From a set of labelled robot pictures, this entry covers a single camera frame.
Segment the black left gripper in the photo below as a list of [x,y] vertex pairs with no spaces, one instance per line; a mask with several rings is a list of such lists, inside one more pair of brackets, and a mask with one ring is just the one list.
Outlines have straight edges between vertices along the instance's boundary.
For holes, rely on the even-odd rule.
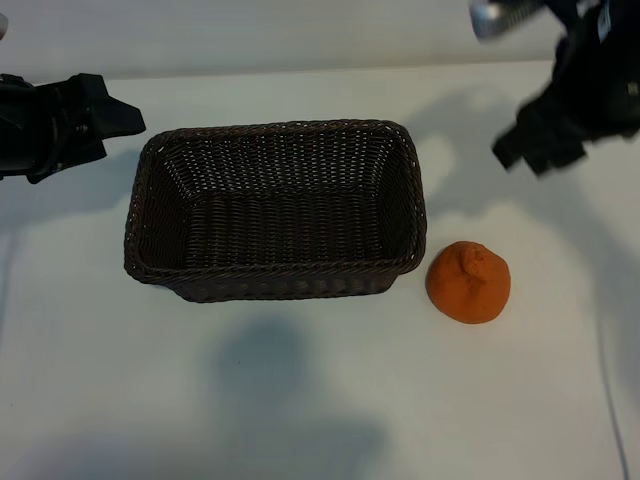
[[102,76],[78,74],[38,87],[16,75],[1,76],[1,176],[29,183],[106,156],[102,140],[145,131],[141,111],[111,97]]

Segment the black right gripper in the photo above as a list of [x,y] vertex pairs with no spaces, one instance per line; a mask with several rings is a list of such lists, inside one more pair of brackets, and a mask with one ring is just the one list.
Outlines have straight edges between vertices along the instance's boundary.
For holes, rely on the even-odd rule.
[[524,105],[492,152],[505,170],[523,160],[535,175],[585,155],[583,143],[639,131],[639,54],[629,49],[558,49],[552,77]]

